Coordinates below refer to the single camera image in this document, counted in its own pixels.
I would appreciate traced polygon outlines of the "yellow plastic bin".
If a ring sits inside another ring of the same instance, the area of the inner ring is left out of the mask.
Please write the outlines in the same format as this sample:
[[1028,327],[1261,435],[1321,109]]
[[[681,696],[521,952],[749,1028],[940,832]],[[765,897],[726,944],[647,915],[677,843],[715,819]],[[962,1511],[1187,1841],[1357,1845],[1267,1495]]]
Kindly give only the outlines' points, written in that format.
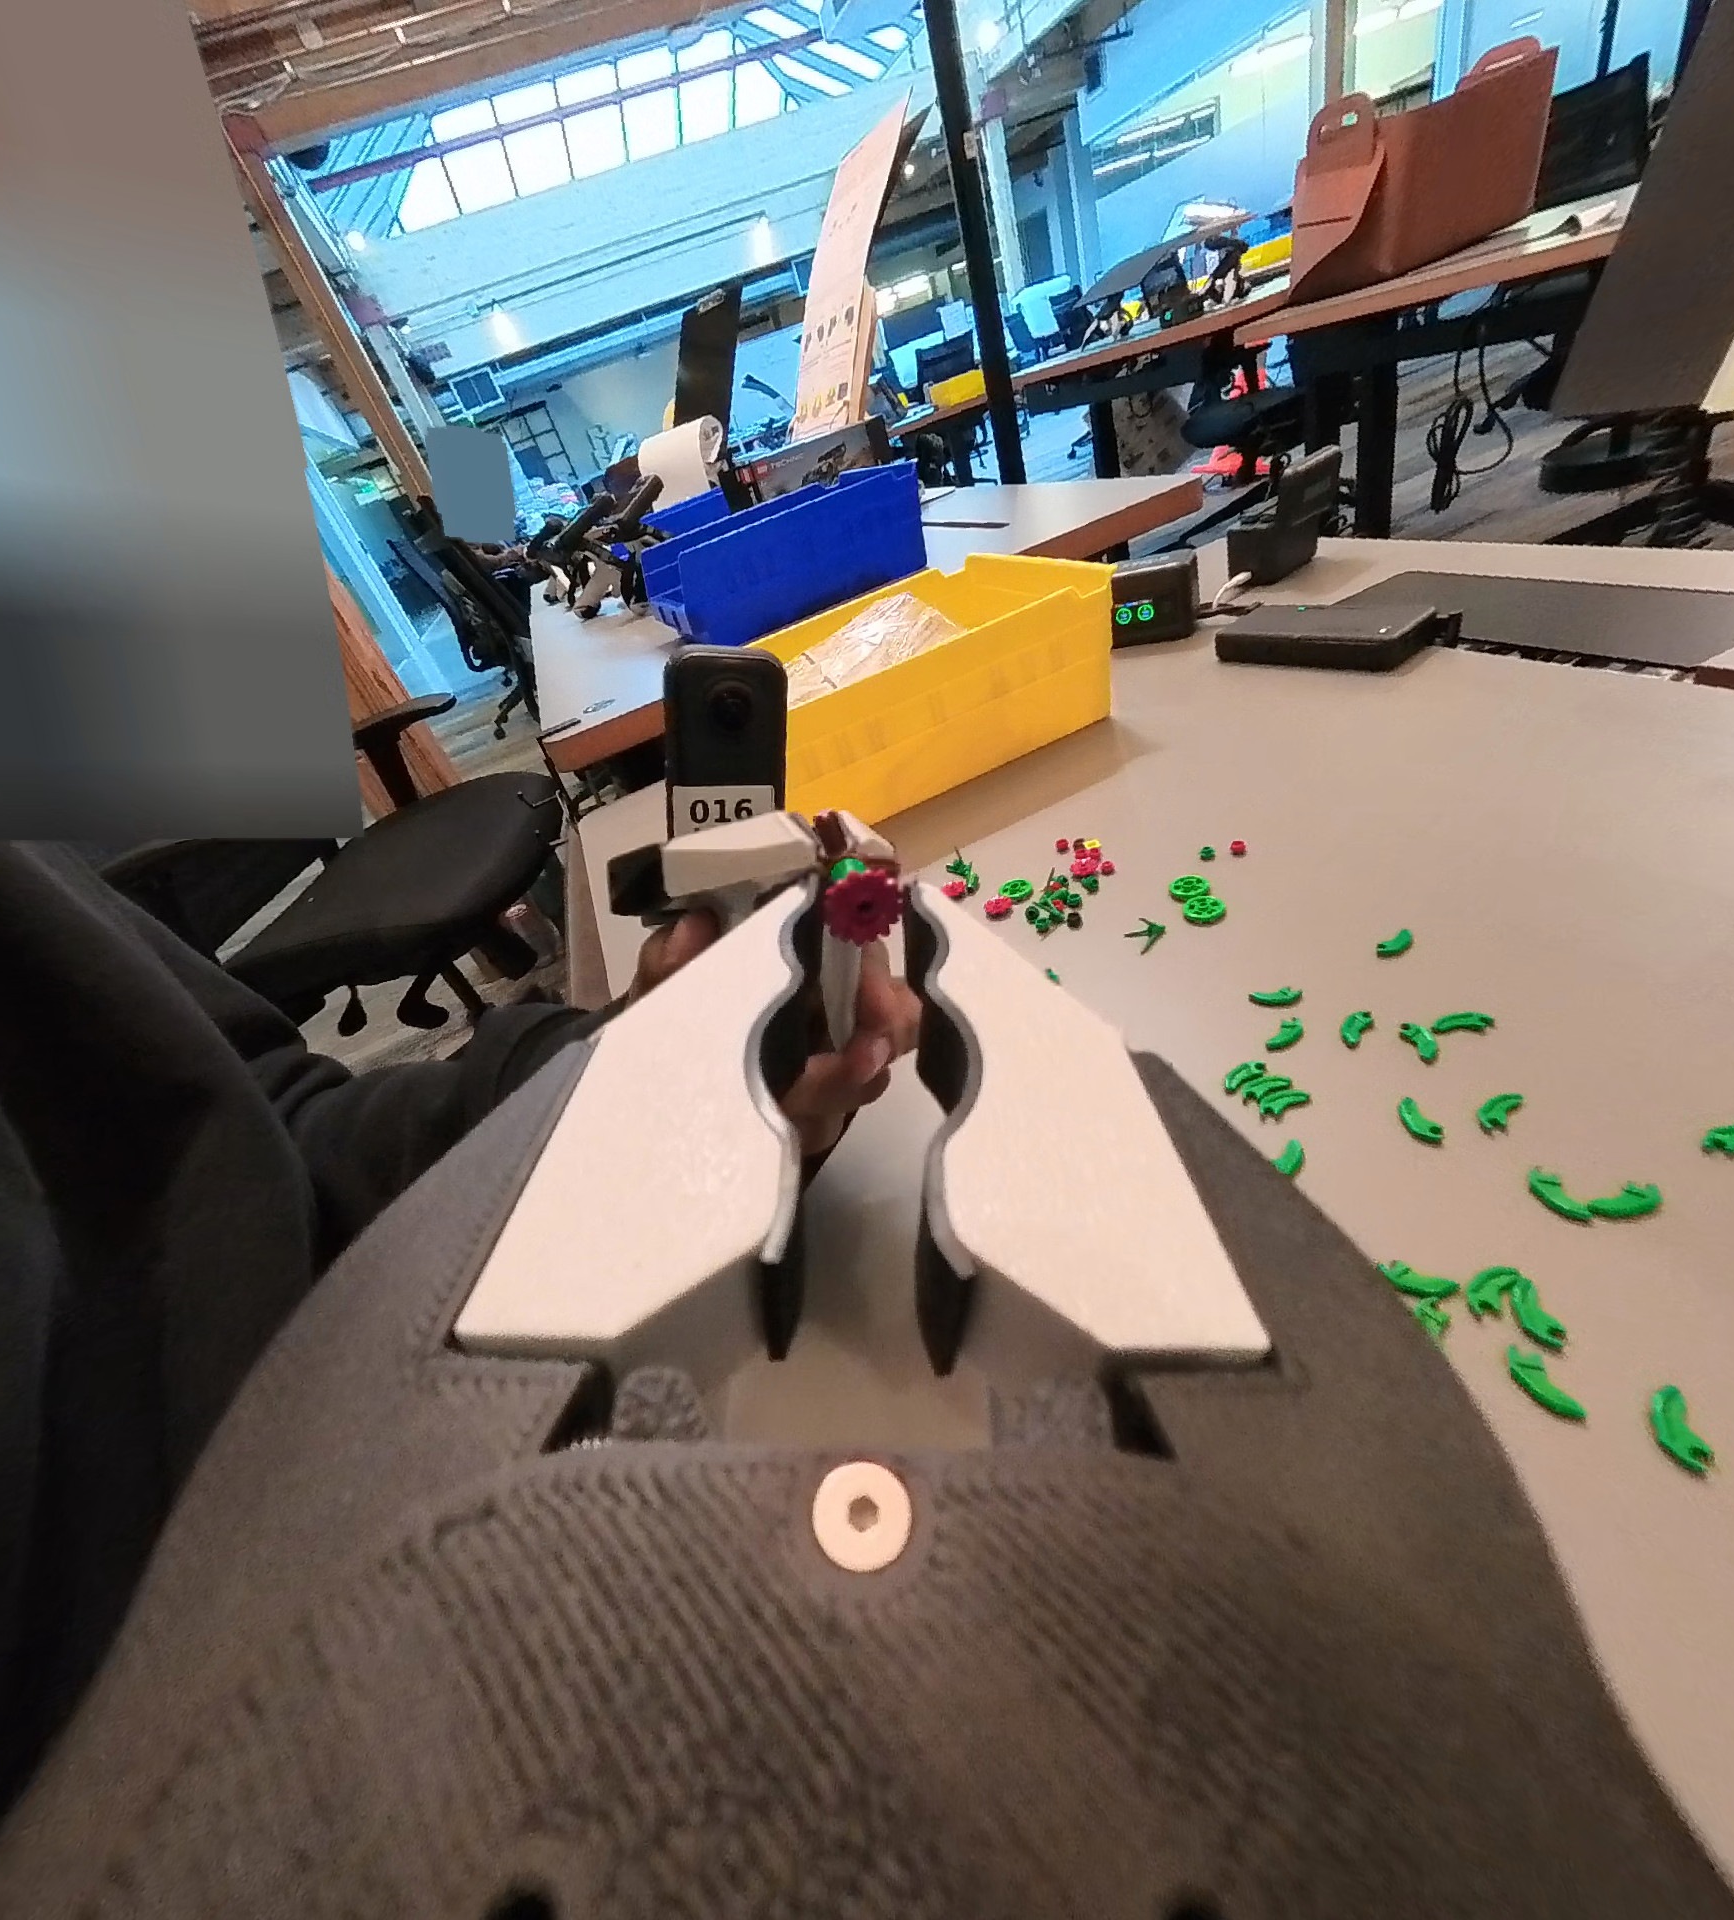
[[913,596],[957,633],[794,707],[783,805],[885,824],[1112,715],[1112,566],[966,556],[768,633],[794,657],[862,612]]

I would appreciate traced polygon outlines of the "brown paper bag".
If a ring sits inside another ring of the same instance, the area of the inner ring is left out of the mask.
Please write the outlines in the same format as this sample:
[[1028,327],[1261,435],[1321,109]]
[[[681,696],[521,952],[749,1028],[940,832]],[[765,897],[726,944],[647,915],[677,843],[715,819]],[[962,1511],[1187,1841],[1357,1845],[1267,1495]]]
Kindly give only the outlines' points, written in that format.
[[1387,116],[1347,94],[1311,117],[1290,203],[1290,305],[1405,276],[1533,211],[1556,51],[1508,40],[1454,94]]

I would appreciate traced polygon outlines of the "black and white tool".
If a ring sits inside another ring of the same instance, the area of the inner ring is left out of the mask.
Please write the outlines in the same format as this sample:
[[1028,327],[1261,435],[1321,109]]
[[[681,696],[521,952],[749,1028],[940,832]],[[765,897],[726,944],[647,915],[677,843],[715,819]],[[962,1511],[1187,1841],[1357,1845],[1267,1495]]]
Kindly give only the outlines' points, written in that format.
[[562,522],[548,522],[525,556],[562,590],[562,601],[582,622],[596,618],[607,599],[639,612],[650,601],[643,553],[665,533],[647,524],[662,497],[662,478],[643,474],[625,503],[592,495],[589,503]]

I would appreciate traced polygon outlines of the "tall black board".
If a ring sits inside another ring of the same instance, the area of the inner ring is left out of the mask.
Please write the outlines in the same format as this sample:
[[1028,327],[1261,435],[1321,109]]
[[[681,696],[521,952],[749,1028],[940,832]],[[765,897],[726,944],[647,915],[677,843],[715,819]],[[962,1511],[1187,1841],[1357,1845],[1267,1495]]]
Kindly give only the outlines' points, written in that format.
[[673,427],[699,419],[715,419],[722,427],[731,424],[740,314],[740,276],[710,286],[682,310],[673,407],[667,419]]

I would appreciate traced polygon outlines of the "black office chair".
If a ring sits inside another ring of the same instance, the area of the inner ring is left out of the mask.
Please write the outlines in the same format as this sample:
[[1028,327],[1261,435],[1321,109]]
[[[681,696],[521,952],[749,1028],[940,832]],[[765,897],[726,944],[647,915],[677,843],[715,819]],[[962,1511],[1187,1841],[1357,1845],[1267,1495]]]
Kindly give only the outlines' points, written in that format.
[[504,699],[495,707],[495,738],[504,743],[516,707],[537,722],[527,608],[467,543],[443,533],[428,500],[405,503],[399,522],[405,538],[391,546],[447,612],[462,665],[504,681]]
[[1305,435],[1308,395],[1296,378],[1270,378],[1259,350],[1190,388],[1185,441],[1198,454],[1190,465],[1218,489],[1276,480]]
[[352,997],[337,1028],[359,1031],[359,987],[408,982],[399,1018],[436,1028],[447,1014],[424,1001],[443,978],[476,1018],[483,1004],[462,974],[479,953],[521,978],[537,946],[505,918],[559,862],[562,794],[537,772],[462,779],[405,805],[346,844],[182,840],[148,843],[98,867],[98,876],[188,946],[218,956],[287,881],[316,867],[223,968],[291,1018],[325,997]]
[[1712,473],[1716,419],[1610,417],[1566,433],[1539,465],[1539,492],[1552,497],[1620,495],[1543,543],[1655,550],[1706,546],[1712,531],[1734,531],[1734,478]]

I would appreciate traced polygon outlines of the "white paper roll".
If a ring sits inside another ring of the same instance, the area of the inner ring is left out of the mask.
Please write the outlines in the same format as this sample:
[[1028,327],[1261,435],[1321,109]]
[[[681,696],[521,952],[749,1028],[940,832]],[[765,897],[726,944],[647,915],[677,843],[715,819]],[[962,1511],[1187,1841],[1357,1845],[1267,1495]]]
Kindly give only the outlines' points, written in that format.
[[699,417],[650,435],[637,448],[639,480],[659,480],[656,507],[681,507],[722,489],[724,422]]

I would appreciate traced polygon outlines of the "black battery charger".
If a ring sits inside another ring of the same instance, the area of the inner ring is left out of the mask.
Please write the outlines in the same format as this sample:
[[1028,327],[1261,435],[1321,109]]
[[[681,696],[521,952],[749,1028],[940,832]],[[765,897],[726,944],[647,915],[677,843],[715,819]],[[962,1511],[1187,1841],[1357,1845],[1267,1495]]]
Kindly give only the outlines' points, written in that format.
[[1112,648],[1170,643],[1198,628],[1198,561],[1180,546],[1112,568]]

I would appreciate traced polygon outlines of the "black toy box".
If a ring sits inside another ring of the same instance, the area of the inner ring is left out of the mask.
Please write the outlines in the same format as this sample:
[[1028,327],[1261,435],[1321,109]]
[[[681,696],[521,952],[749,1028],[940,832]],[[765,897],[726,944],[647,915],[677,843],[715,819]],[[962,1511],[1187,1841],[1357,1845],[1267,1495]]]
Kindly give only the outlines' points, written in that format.
[[887,465],[892,458],[885,419],[865,417],[777,449],[757,449],[740,465],[740,474],[757,507],[806,489],[828,489],[850,469]]

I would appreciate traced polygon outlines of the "black vertical pole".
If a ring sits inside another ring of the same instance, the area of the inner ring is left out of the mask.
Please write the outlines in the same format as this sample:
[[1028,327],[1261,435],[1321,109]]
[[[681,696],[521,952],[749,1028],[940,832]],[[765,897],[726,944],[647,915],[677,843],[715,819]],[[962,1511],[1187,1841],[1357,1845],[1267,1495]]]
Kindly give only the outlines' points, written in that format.
[[950,174],[955,216],[960,227],[960,246],[968,279],[968,310],[977,320],[977,363],[985,388],[985,412],[991,422],[991,445],[1000,483],[1024,480],[1023,435],[1017,412],[1017,390],[1008,360],[1008,331],[997,299],[997,260],[991,240],[991,213],[985,182],[978,170],[978,134],[968,104],[966,56],[960,45],[960,21],[955,3],[918,3],[930,67],[934,78],[934,103],[945,134],[945,155]]

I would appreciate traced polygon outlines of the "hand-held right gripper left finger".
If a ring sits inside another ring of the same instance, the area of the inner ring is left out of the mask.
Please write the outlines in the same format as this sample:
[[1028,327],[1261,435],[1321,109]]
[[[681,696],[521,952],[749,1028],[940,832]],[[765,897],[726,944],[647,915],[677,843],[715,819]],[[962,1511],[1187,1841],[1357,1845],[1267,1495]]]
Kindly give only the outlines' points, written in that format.
[[816,879],[765,897],[617,1014],[495,1236],[453,1342],[483,1356],[665,1364],[701,1393],[785,1356],[806,1309],[800,1139]]

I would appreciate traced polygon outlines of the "person's left hand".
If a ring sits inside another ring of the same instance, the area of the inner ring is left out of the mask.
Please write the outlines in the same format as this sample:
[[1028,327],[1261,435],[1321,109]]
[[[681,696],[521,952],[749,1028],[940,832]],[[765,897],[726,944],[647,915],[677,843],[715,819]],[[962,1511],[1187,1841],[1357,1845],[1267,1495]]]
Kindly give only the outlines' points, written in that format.
[[[656,925],[643,944],[628,1001],[706,953],[719,939],[710,912],[682,912]],[[850,1119],[887,1086],[894,1059],[918,1044],[918,997],[894,974],[885,944],[856,952],[853,1028],[848,1044],[810,1049],[806,1073],[781,1094],[781,1112],[799,1130],[806,1167],[813,1170],[846,1136]]]

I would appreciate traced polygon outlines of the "tall cardboard sign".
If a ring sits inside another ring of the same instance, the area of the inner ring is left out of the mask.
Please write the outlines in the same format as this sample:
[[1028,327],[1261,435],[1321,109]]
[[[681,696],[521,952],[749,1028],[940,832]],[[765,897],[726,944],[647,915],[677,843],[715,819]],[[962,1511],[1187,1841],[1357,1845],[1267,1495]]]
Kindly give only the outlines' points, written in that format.
[[870,251],[894,178],[925,117],[900,91],[894,104],[840,159],[808,273],[790,445],[853,424],[867,412],[875,296]]

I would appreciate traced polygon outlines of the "black power bank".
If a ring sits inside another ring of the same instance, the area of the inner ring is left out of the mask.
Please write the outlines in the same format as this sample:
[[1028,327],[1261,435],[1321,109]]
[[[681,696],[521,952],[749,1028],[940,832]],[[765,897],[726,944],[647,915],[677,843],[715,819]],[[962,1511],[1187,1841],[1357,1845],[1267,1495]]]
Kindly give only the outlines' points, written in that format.
[[1433,605],[1261,605],[1216,633],[1227,665],[1387,673],[1449,633]]

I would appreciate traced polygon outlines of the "wooden post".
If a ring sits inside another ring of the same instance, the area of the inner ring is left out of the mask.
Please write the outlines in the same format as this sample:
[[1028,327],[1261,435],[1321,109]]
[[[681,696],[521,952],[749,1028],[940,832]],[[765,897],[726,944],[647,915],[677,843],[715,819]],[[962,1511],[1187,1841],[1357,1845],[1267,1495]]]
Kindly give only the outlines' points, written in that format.
[[241,111],[223,111],[219,130],[230,147],[236,174],[245,189],[245,205],[263,236],[273,243],[278,255],[278,273],[290,288],[300,301],[316,338],[322,341],[346,395],[356,405],[365,419],[375,448],[387,461],[399,474],[405,497],[433,509],[433,474],[424,469],[422,449],[408,435],[387,388],[372,363],[372,353],[359,341],[359,331],[352,322],[348,306],[331,288],[322,265],[309,251],[294,213],[278,196],[273,170],[266,164],[266,142],[259,134],[255,121]]

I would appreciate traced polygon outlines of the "person's black jacket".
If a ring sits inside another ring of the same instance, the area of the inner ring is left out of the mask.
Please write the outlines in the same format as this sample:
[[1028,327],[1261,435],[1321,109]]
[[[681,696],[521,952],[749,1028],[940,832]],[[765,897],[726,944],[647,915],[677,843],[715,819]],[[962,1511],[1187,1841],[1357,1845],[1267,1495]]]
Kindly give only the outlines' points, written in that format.
[[0,843],[0,1814],[259,1355],[468,1119]]

